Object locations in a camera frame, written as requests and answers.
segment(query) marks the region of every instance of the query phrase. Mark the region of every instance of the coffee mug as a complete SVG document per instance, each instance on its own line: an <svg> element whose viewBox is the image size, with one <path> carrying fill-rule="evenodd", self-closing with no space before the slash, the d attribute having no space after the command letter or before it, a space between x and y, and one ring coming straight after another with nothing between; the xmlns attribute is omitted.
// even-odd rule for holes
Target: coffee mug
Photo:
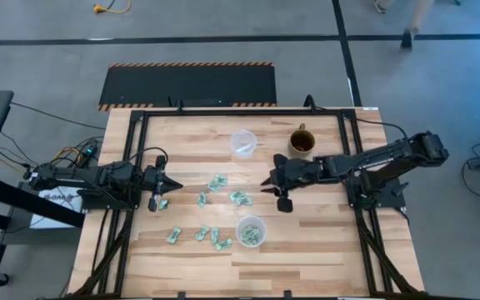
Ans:
<svg viewBox="0 0 480 300"><path fill-rule="evenodd" d="M288 150L292 156L306 157L314 149L315 144L313 134L305 129L305 124L301 124L288 139Z"/></svg>

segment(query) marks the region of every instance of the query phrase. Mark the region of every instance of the crumpled money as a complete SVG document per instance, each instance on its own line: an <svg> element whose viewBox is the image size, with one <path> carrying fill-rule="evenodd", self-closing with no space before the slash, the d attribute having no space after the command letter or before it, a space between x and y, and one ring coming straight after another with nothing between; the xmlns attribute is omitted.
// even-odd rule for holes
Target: crumpled money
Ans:
<svg viewBox="0 0 480 300"><path fill-rule="evenodd" d="M201 227L201 229L199 229L199 232L196 233L196 239L201 242L204 238L205 238L205 235L207 235L208 231L210 230L209 227L203 225Z"/></svg>
<svg viewBox="0 0 480 300"><path fill-rule="evenodd" d="M223 249L225 248L230 248L231 245L233 245L233 240L228 238L227 241L223 241L223 242L218 242L216 244L216 250L218 251L222 251Z"/></svg>
<svg viewBox="0 0 480 300"><path fill-rule="evenodd" d="M212 240L212 245L218 243L218 238L219 238L219 228L218 227L213 227L211 232L210 232L210 238Z"/></svg>
<svg viewBox="0 0 480 300"><path fill-rule="evenodd" d="M197 205L200 208L203 208L206 202L207 202L207 195L205 195L205 192L200 192L199 197L197 197Z"/></svg>
<svg viewBox="0 0 480 300"><path fill-rule="evenodd" d="M220 185L222 187L226 187L228 180L227 180L227 177L225 177L225 175L216 174L214 176L214 182L216 182L218 185Z"/></svg>
<svg viewBox="0 0 480 300"><path fill-rule="evenodd" d="M229 198L233 201L238 207L242 205L252 206L253 200L251 197L248 197L244 191L236 191L229 194Z"/></svg>
<svg viewBox="0 0 480 300"><path fill-rule="evenodd" d="M160 201L160 204L158 205L158 210L164 210L164 209L168 208L168 203L169 203L168 200L162 199Z"/></svg>
<svg viewBox="0 0 480 300"><path fill-rule="evenodd" d="M263 233L260 231L260 228L254 225L247 225L240 232L240 239L249 246L257 245L261 238L263 238Z"/></svg>
<svg viewBox="0 0 480 300"><path fill-rule="evenodd" d="M219 185L216 181L214 181L214 180L212 180L211 182L207 183L207 187L208 187L209 190L211 190L211 191L213 191L213 192L215 192L215 193L217 193L217 192L220 191L220 185Z"/></svg>
<svg viewBox="0 0 480 300"><path fill-rule="evenodd" d="M179 227L174 227L172 233L170 233L170 236L167 237L167 242L168 243L175 243L177 241L177 238L179 237L179 234L181 234L181 228Z"/></svg>

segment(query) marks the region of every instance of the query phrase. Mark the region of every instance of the chair wheel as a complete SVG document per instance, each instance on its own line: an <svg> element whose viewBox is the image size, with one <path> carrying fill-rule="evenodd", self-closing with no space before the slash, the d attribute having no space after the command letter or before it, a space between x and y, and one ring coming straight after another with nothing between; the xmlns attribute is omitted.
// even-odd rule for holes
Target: chair wheel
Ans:
<svg viewBox="0 0 480 300"><path fill-rule="evenodd" d="M7 285L10 277L7 274L0 273L0 287L4 287Z"/></svg>

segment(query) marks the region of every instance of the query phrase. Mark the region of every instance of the cup with green items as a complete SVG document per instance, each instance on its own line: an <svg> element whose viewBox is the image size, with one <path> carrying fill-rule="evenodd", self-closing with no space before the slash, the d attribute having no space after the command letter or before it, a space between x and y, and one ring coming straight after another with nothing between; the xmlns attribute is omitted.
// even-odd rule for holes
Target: cup with green items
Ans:
<svg viewBox="0 0 480 300"><path fill-rule="evenodd" d="M266 240L266 223L255 216L246 216L238 221L237 240L245 247L256 248Z"/></svg>

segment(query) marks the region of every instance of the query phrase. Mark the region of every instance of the gray concrete floor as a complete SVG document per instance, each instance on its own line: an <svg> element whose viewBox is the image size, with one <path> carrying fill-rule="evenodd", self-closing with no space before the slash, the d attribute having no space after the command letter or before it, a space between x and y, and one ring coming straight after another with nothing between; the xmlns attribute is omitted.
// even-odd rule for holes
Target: gray concrete floor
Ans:
<svg viewBox="0 0 480 300"><path fill-rule="evenodd" d="M125 15L94 15L98 0L0 1L0 39L142 38L235 34L336 34L327 0L133 0ZM480 1L438 0L425 33L480 33ZM348 34L399 34L412 14L411 1L396 1L386 15L369 0L341 0ZM123 7L123 0L117 0ZM411 53L398 42L350 42L364 106L380 107L383 120L409 134L440 134L451 153L440 168L404 176L412 237L430 293L480 298L480 198L467 192L460 167L480 143L480 41L416 42ZM109 63L272 61L280 105L299 106L307 93L319 105L350 106L339 42L0 47L0 89L14 101L91 123ZM4 127L30 157L47 161L63 146L101 135L14 107ZM399 138L387 130L389 140ZM10 147L4 137L0 144ZM0 163L0 179L19 174ZM480 172L468 174L480 191ZM6 208L0 205L0 212ZM1 271L12 285L0 299L57 296L68 279L77 245L14 246Z"/></svg>

